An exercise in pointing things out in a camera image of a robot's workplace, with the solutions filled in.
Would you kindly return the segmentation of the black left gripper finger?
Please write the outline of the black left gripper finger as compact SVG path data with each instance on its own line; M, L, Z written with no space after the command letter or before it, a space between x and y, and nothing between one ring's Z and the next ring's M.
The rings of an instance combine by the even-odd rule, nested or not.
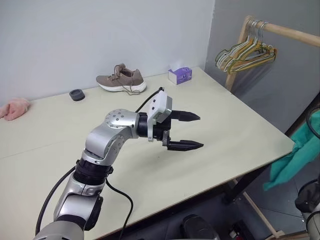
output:
M203 146L203 143L192 140L169 141L169 143L167 144L167 150L186 152L202 148Z
M171 112L171 119L178 120L180 122L192 122L200 120L201 118L192 112L173 110Z

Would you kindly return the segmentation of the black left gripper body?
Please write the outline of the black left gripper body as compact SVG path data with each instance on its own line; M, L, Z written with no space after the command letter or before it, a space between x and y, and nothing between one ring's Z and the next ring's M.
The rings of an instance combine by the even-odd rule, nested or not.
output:
M156 122L153 126L153 138L157 141L161 141L162 145L165 147L171 147L171 121L172 118L169 116L163 122Z

